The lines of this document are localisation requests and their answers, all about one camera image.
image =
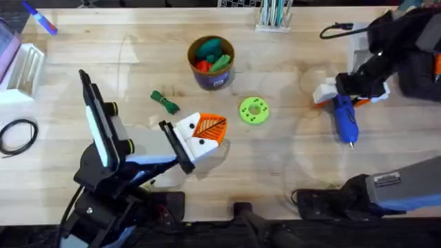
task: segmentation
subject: blue marker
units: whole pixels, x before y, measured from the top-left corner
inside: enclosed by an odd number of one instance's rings
[[[340,140],[344,143],[349,143],[353,148],[353,144],[358,140],[358,126],[351,98],[338,94],[333,98],[333,102],[337,133]]]
[[[29,3],[26,3],[25,1],[21,2],[26,10],[29,11],[29,13],[37,20],[51,35],[57,35],[57,28],[52,25],[42,14],[40,14],[34,7],[30,6]]]

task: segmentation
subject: green 3d printed ring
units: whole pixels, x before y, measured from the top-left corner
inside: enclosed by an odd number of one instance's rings
[[[249,97],[240,104],[239,115],[244,122],[259,125],[268,118],[269,106],[260,97]]]

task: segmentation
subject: cup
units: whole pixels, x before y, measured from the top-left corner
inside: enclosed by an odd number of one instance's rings
[[[226,68],[218,72],[201,72],[196,68],[196,51],[204,44],[206,41],[210,39],[220,39],[220,47],[222,49],[223,54],[228,54],[231,59]],[[188,63],[193,71],[194,78],[198,82],[201,88],[204,90],[217,90],[224,86],[224,84],[228,81],[230,69],[233,66],[234,62],[234,49],[233,45],[227,41],[226,39],[216,36],[210,35],[201,37],[195,40],[191,46],[188,48]]]

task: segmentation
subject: wooden table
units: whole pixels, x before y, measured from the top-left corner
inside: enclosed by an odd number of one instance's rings
[[[354,150],[337,142],[328,113],[311,108],[314,88],[345,71],[347,58],[346,38],[322,41],[318,33],[336,21],[370,22],[384,10],[294,8],[289,34],[254,33],[250,8],[42,10],[59,35],[51,37],[34,19],[24,28],[23,40],[47,53],[36,101],[0,106],[2,126],[31,117],[40,127],[30,150],[0,159],[0,225],[58,223],[77,188],[72,178],[92,140],[79,69],[106,101],[119,104],[126,125],[154,127],[193,112],[227,117],[221,148],[177,188],[187,195],[186,220],[231,218],[235,201],[251,202],[266,218],[298,218],[289,202],[294,188],[335,187],[357,174],[440,155],[441,106],[405,99],[396,85],[389,100],[357,109],[361,132]],[[199,88],[186,60],[190,43],[208,34],[225,37],[236,51],[234,81],[215,92]],[[152,90],[182,110],[169,115],[150,100]],[[263,125],[239,119],[238,105],[247,96],[269,103]],[[410,216],[440,214],[430,208]]]

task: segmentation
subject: white container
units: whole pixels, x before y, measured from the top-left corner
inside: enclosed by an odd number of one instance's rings
[[[31,43],[21,44],[0,83],[0,104],[33,101],[44,63],[42,51]]]

